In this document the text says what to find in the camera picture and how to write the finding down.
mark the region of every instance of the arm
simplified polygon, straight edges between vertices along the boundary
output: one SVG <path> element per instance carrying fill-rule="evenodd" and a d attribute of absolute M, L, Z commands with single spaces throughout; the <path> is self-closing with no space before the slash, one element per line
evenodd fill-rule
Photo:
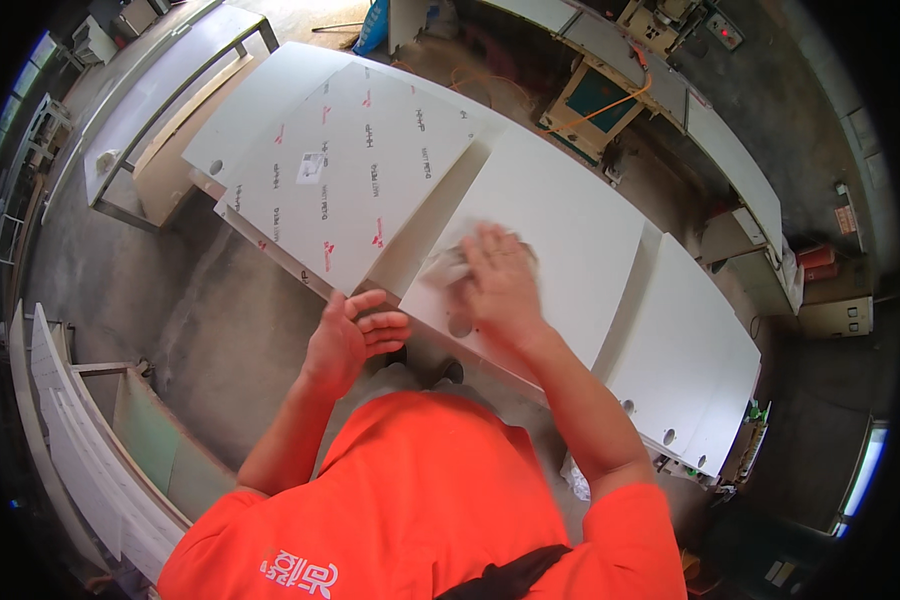
<path fill-rule="evenodd" d="M 526 250 L 500 225 L 481 223 L 477 233 L 462 242 L 473 275 L 464 290 L 470 316 L 539 381 L 592 501 L 631 483 L 655 483 L 647 449 L 620 402 L 540 314 Z"/>
<path fill-rule="evenodd" d="M 237 472 L 238 490 L 269 497 L 310 481 L 334 403 L 350 391 L 368 358 L 396 352 L 410 337 L 403 313 L 356 319 L 386 298 L 383 290 L 349 299 L 337 291 L 331 294 L 307 345 L 300 377 Z"/>

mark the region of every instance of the hand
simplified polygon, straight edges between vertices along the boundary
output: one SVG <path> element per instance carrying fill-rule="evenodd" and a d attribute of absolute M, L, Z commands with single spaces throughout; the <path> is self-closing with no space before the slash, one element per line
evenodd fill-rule
<path fill-rule="evenodd" d="M 343 398 L 368 358 L 403 347 L 410 337 L 410 319 L 404 313 L 371 313 L 354 321 L 358 313 L 380 306 L 386 299 L 383 290 L 350 298 L 337 290 L 330 294 L 300 370 L 300 379 L 318 395 L 331 401 Z"/>
<path fill-rule="evenodd" d="M 523 356 L 549 325 L 540 314 L 537 282 L 527 250 L 499 224 L 477 224 L 477 239 L 462 240 L 472 280 L 463 303 L 474 326 Z"/>

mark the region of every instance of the dusty floor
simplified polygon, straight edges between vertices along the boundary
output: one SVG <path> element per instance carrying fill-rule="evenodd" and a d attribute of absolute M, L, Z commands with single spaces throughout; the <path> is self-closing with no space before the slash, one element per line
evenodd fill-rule
<path fill-rule="evenodd" d="M 367 9 L 362 0 L 327 2 L 319 8 L 302 1 L 230 4 L 267 16 L 281 43 L 308 42 L 334 49 L 358 29 L 312 33 L 310 28 L 360 21 Z M 78 128 L 122 70 L 187 10 L 192 7 L 176 8 L 110 65 L 96 66 L 81 77 L 65 100 Z M 259 37 L 246 46 L 254 56 L 267 54 Z M 402 49 L 399 58 L 418 75 L 447 86 L 456 66 L 485 69 L 460 44 L 430 37 Z M 222 60 L 191 86 L 190 93 L 225 63 Z M 493 81 L 489 87 L 465 85 L 460 91 L 480 102 L 489 103 L 492 98 L 495 110 L 532 126 L 529 115 L 537 99 L 525 99 L 505 81 Z M 187 97 L 184 94 L 151 129 L 132 159 Z M 636 153 L 627 158 L 617 190 L 694 252 L 694 198 L 648 147 L 639 140 L 632 144 Z M 59 159 L 54 168 L 59 170 L 62 162 Z M 153 386 L 163 401 L 207 448 L 237 470 L 300 372 L 323 302 L 220 220 L 209 201 L 190 202 L 168 230 L 154 235 L 87 209 L 83 186 L 82 169 L 76 169 L 33 244 L 24 287 L 27 310 L 40 302 L 49 318 L 75 325 L 77 362 L 151 359 L 156 365 Z M 139 208 L 128 174 L 115 179 L 107 198 L 128 209 Z M 716 281 L 747 324 L 755 311 L 740 286 L 726 272 Z M 757 338 L 765 356 L 768 340 L 764 332 Z M 410 366 L 426 383 L 436 375 L 444 354 L 417 339 L 410 340 L 408 347 Z M 367 365 L 355 389 L 337 403 L 321 456 L 362 395 L 369 374 L 378 367 L 379 362 Z M 91 382 L 91 392 L 106 413 L 115 384 L 105 378 Z M 559 474 L 566 446 L 549 411 L 480 373 L 468 373 L 467 382 L 509 423 L 528 429 L 570 538 L 578 542 L 588 504 L 573 496 Z M 693 538 L 702 525 L 708 495 L 688 480 L 666 475 L 658 480 L 670 499 L 677 536 Z"/>

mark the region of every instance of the white logo on shirt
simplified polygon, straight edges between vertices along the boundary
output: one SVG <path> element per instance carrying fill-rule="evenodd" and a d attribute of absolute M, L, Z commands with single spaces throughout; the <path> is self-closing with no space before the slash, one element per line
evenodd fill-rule
<path fill-rule="evenodd" d="M 329 568 L 307 564 L 307 558 L 300 558 L 283 550 L 269 565 L 264 560 L 260 565 L 260 572 L 264 573 L 266 579 L 281 586 L 297 586 L 311 595 L 319 589 L 327 600 L 330 600 L 330 586 L 337 582 L 337 567 L 333 562 Z"/>

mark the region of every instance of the round hole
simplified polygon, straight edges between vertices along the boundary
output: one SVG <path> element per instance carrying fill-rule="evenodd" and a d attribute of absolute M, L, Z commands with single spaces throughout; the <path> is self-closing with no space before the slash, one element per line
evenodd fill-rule
<path fill-rule="evenodd" d="M 447 330 L 449 330 L 450 335 L 455 338 L 464 338 L 470 334 L 471 330 L 473 330 L 473 324 L 464 313 L 456 313 L 456 315 L 450 317 L 450 320 L 447 321 Z"/>

